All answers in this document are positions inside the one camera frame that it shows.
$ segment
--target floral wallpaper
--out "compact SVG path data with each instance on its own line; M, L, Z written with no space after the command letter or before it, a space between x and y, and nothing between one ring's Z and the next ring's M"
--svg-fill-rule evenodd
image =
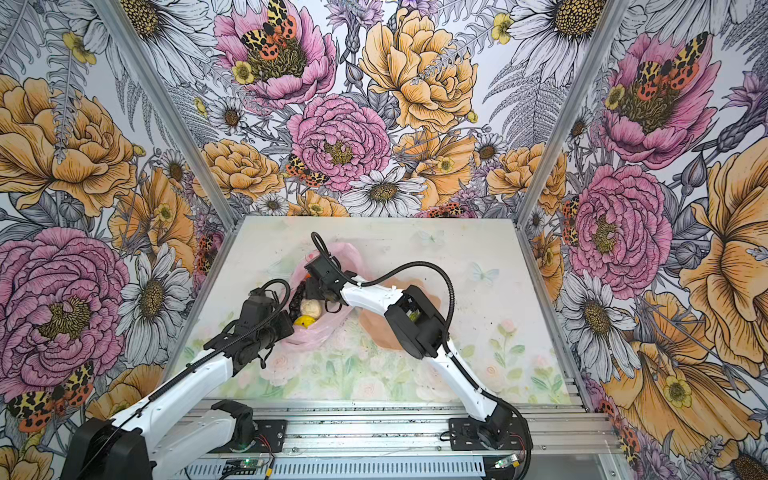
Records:
M632 2L523 225L636 478L768 475L766 25Z
M48 480L160 382L224 231L92 6L0 5L0 473Z
M514 217L604 4L123 1L238 213L458 218Z

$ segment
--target yellow flower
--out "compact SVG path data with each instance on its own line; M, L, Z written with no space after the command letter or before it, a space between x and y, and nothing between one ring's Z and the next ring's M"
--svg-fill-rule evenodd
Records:
M238 144L232 140L222 140L205 144L203 158L226 198L237 193L257 200L262 195L285 187L277 162L245 142ZM192 187L197 195L205 196L197 178Z
M205 118L208 118L208 109L206 108L205 103L203 103L202 98L195 97L194 106L197 109L197 111L200 112L201 115L203 115Z
M13 446L0 447L0 478L8 480L51 480L53 454L32 446L19 458Z
M319 195L314 190L299 195L299 204L288 204L289 217L348 217L346 208L333 197Z
M643 339L630 345L641 367L633 379L619 370L621 378L603 384L605 392L632 426L659 442L672 432L670 446L677 455L688 457L712 435L722 436L725 448L715 466L728 465L739 455L737 441L758 438L760 422L751 420L752 410L726 391L733 386L722 367L706 361L712 342L704 324L672 293L648 291L639 300ZM734 385L746 391L743 382Z
M67 31L61 36L61 39L64 40L64 45L67 45L67 48L72 50L72 54L80 63L87 62L91 65L96 65L96 55L85 49L83 38L80 35Z
M514 195L517 192L525 192L531 184L533 174L541 162L545 144L542 142L531 148L521 147L517 151L510 151L502 155L499 160L503 168L497 168L488 172L488 192L491 195ZM547 177L547 183L538 199L541 208L547 215L553 215L558 211L560 202L565 196L565 165L568 159L564 152L558 155L558 161L554 169Z
M673 406L679 409L690 408L693 403L690 393L688 382L672 375L667 377L667 384L664 386L664 398Z
M85 413L88 418L109 419L152 393L162 378L163 367L159 365L139 365L125 370Z
M515 23L512 17L508 13L499 13L493 18L493 29L491 30L491 36L494 40L498 40L498 43L506 45L511 38L509 36L509 27Z
M184 268L192 271L197 246L192 211L162 169L153 169L151 179L142 178L140 194L121 196L115 210L108 222L115 248L129 253L149 250L150 260L154 261L154 255L167 243L176 248L176 259Z
M768 362L768 139L757 141L709 175L709 205L692 204L714 235L693 270L680 271L690 305L707 317L707 338L724 362L760 374Z
M532 246L538 271L544 278L549 299L554 302L560 296L560 289L563 287L563 255L560 251L560 237L550 233L545 238L542 233L533 239Z
M475 151L475 137L458 139L452 135L439 137L427 131L418 131L400 137L392 152L402 155L409 163L416 164L411 178L423 177L426 190L420 192L422 210L442 205L461 190L459 182L466 185L472 179L472 165L480 165Z
M397 12L394 33L381 22L368 31L359 66L376 80L374 92L395 95L401 127L445 133L472 110L478 66L469 55L439 73L425 71L453 43L453 34L435 30L429 17L406 8Z
M608 92L608 96L605 98L605 107L608 110L615 110L619 106L619 102L624 98L624 86L618 84Z
M250 63L247 61L236 61L235 66L232 67L232 74L235 76L237 83L242 85L252 84L256 80Z
M0 192L25 194L16 208L40 200L46 189L69 193L97 217L114 197L136 187L134 148L96 98L79 91L72 134L54 159L57 143L51 97L60 94L41 78L24 86L0 75Z

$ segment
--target floral tabletop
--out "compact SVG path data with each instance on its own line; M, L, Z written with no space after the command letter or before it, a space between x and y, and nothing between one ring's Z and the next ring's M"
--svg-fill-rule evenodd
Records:
M456 289L451 335L480 379L516 403L567 403L568 393L544 318L507 220L248 217L187 337L174 371L240 312L249 290L288 278L313 250L310 232L326 242L349 242L373 274L410 260L445 269ZM428 270L401 273L447 305L440 278ZM267 366L252 362L210 394L235 399L451 402L439 374L386 340L366 313L353 310L319 348L299 351L281 342Z

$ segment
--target pink peony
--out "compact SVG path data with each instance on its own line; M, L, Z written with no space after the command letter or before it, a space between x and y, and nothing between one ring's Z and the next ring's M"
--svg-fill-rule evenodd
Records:
M640 166L599 167L579 195L573 269L601 278L619 299L641 293L670 252L672 227L663 211L658 180Z
M608 151L615 151L628 162L643 162L651 170L666 167L698 139L716 108L707 108L712 97L720 62L710 65L712 35L706 36L698 59L698 72L689 84L674 90L665 84L646 101L637 96L640 83L637 67L644 61L663 65L685 47L664 43L647 34L640 35L619 61L619 71L612 71L611 90L605 99L603 114L593 124L593 140Z
M128 268L107 244L72 228L0 246L0 394L5 400L61 385L93 362L110 369Z
M339 192L351 188L371 170L389 162L389 137L384 120L374 110L333 94L312 100L302 114L287 124L293 154L310 170L330 179L326 187Z
M235 81L244 85L256 106L283 108L308 101L333 87L336 80L336 46L331 34L323 37L306 7L301 13L286 0L288 15L296 19L296 38L281 48L277 58L263 60L252 55L240 38L252 30L263 30L268 8L257 14L250 7L245 16L218 15L214 20L216 48L223 52L219 65L233 68Z

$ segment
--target white daisy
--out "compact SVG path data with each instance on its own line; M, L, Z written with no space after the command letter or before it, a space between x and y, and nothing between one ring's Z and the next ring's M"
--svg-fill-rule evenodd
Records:
M160 363L167 360L168 347L184 322L181 314L192 299L192 279L167 243L154 267L146 253L139 253L136 276L138 284L129 283L121 291L116 335L125 334L124 355L130 364Z
M391 169L386 177L373 170L349 182L354 188L341 197L341 203L356 217L410 217L422 208L423 196L413 194L427 186L424 177L403 180L405 174L405 167Z
M498 161L498 158L507 153L507 142L499 134L480 134L475 151L482 163Z
M518 41L511 62L527 62L525 75L543 65L541 78L557 86L571 79L587 54L606 0L516 0L508 33Z
M768 477L768 441L764 436L757 440L747 435L738 442L739 456L718 472L719 480L747 480Z
M277 192L262 195L253 206L262 215L278 217L288 213L288 200L281 197Z
M86 50L107 52L112 72L123 78L127 62L107 27L93 7L94 0L61 0L58 7L69 28L83 37ZM211 19L208 4L201 0L121 0L128 19L147 47L160 76L178 86L194 78L203 78L202 64L210 63L206 47L216 38L208 33Z
M568 132L568 142L577 143L587 133L590 123L592 123L592 112L586 105L582 105L576 120L571 125L571 130Z
M192 180L192 170L190 170L181 152L169 149L163 152L159 160L160 166L171 183L179 189L183 188L185 183Z
M659 41L672 36L673 45L689 41L702 31L717 35L726 20L741 23L752 13L755 0L654 0L645 11L649 32L659 32Z
M239 134L247 126L243 103L235 97L217 98L208 105L208 121L229 135Z
M640 359L624 339L623 331L633 330L634 318L625 310L611 307L614 294L610 285L602 285L597 277L584 277L569 272L565 275L560 295L562 310L558 313L568 335L576 345L582 366L601 382L619 379L611 354L625 375L634 378Z
M529 240L533 240L534 238L541 235L541 232L544 231L544 225L546 223L547 214L544 212L544 209L541 208L540 205L536 204L531 211L531 216L528 218L528 221L525 222L525 235Z
M227 13L232 7L241 17L245 16L248 7L256 13L261 13L261 0L214 0L214 12L218 15Z

